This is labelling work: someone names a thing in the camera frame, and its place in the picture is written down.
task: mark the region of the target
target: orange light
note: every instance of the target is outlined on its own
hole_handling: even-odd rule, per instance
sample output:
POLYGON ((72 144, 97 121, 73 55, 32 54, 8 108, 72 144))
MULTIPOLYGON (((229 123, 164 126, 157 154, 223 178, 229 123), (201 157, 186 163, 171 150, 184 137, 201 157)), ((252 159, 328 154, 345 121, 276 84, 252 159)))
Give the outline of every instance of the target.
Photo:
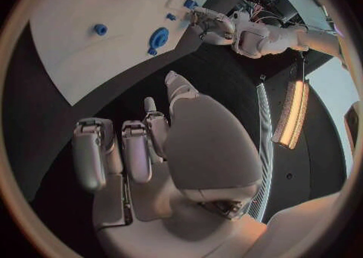
POLYGON ((280 120, 273 134, 272 141, 289 149, 294 149, 298 142, 305 119, 309 85, 303 81, 290 82, 280 120))

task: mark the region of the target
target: led light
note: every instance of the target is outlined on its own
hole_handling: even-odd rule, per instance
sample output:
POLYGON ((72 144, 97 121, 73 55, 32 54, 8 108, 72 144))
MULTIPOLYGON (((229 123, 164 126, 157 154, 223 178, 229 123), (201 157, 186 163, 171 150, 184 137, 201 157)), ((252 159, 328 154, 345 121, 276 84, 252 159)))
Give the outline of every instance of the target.
POLYGON ((298 142, 305 119, 309 84, 301 80, 290 82, 280 120, 272 141, 289 149, 294 149, 298 142))

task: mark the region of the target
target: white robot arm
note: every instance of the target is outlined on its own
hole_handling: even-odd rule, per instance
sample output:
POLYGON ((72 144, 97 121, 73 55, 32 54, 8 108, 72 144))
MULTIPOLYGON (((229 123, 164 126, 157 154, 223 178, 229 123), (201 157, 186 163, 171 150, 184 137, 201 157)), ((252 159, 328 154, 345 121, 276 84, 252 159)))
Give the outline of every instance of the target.
POLYGON ((266 54, 279 54, 287 48, 307 51, 309 48, 343 58, 335 35, 308 30, 305 26, 274 27, 251 22, 249 14, 235 11, 229 18, 206 8, 194 7, 191 26, 203 41, 214 45, 231 45, 241 55, 257 59, 266 54))

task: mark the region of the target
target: light strip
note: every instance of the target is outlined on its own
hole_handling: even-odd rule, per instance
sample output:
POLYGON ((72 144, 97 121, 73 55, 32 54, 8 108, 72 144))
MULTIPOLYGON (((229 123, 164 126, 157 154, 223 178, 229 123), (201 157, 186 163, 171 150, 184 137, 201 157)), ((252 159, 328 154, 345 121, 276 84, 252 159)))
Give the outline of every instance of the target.
POLYGON ((283 112, 273 134, 272 141, 294 149, 303 127, 309 85, 303 81, 290 82, 283 112))

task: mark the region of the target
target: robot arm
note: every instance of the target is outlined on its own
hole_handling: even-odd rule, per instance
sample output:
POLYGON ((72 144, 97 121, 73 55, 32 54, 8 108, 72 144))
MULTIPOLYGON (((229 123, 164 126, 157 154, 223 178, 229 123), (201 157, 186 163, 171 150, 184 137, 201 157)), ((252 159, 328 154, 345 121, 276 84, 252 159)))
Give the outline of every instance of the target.
POLYGON ((311 48, 343 61, 338 38, 332 34, 308 30, 302 25, 280 28, 251 22, 249 14, 242 11, 236 11, 228 18, 212 10, 194 7, 191 26, 205 42, 231 45, 236 53, 252 59, 279 54, 287 48, 298 51, 311 48))

